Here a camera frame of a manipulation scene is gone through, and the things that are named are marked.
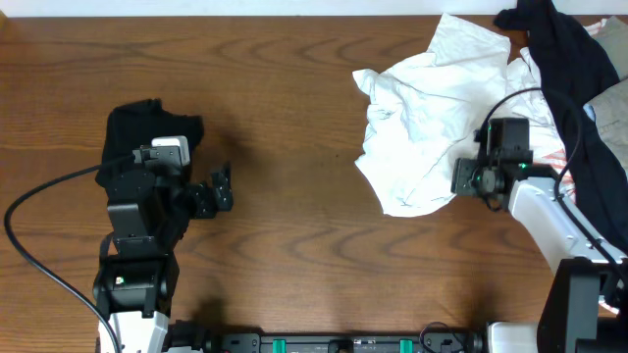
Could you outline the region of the white shirt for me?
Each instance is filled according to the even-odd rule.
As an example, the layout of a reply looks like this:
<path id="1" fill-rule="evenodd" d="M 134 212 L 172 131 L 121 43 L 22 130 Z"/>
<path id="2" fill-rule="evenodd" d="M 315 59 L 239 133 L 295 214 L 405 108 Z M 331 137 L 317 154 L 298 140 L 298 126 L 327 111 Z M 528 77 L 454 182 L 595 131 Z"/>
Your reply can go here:
<path id="1" fill-rule="evenodd" d="M 363 155 L 355 162 L 384 214 L 418 217 L 452 200 L 458 158 L 478 152 L 474 133 L 484 118 L 524 118 L 535 153 L 550 116 L 539 85 L 519 55 L 509 57 L 507 37 L 451 15 L 442 15 L 426 52 L 382 73 L 353 72 L 370 98 Z"/>

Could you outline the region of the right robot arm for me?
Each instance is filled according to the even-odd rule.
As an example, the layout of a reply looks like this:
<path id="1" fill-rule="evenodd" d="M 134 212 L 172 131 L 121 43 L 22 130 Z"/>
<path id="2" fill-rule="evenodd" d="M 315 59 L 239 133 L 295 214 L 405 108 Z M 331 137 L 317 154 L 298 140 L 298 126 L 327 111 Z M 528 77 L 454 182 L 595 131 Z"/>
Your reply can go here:
<path id="1" fill-rule="evenodd" d="M 505 210 L 532 236 L 554 274 L 535 324 L 488 325 L 488 352 L 624 352 L 627 256 L 610 245 L 559 190 L 551 166 L 483 166 L 461 158 L 451 190 Z"/>

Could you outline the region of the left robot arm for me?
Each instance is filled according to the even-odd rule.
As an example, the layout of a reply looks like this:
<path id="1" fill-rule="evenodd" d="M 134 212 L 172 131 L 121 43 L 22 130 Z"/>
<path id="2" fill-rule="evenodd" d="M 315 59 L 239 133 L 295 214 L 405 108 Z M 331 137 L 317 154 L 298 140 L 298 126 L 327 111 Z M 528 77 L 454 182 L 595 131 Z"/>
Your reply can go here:
<path id="1" fill-rule="evenodd" d="M 93 285 L 105 323 L 99 352 L 208 352 L 208 329 L 169 322 L 180 268 L 174 253 L 193 219 L 212 219 L 234 204 L 231 167 L 191 183 L 186 171 L 136 166 L 113 178 L 107 211 L 113 227 L 102 241 Z"/>

